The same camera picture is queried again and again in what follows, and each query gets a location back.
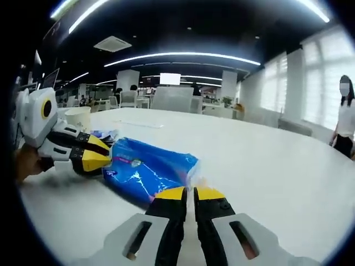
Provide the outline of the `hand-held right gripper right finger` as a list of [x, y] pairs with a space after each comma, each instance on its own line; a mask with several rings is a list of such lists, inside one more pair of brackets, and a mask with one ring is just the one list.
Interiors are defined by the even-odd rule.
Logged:
[[275, 234], [236, 214], [216, 189], [194, 187], [197, 235], [207, 265], [279, 265]]

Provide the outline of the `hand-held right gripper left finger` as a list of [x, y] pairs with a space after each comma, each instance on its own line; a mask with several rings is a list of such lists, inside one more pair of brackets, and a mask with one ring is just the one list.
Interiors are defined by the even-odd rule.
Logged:
[[137, 213], [104, 241], [104, 265], [177, 265], [184, 239], [186, 187], [156, 194], [148, 210]]

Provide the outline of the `person's left hand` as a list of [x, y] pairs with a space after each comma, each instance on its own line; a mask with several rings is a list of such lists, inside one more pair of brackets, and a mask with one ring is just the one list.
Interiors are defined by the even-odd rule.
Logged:
[[37, 149], [24, 144], [15, 153], [16, 182], [22, 183], [28, 176], [43, 172]]

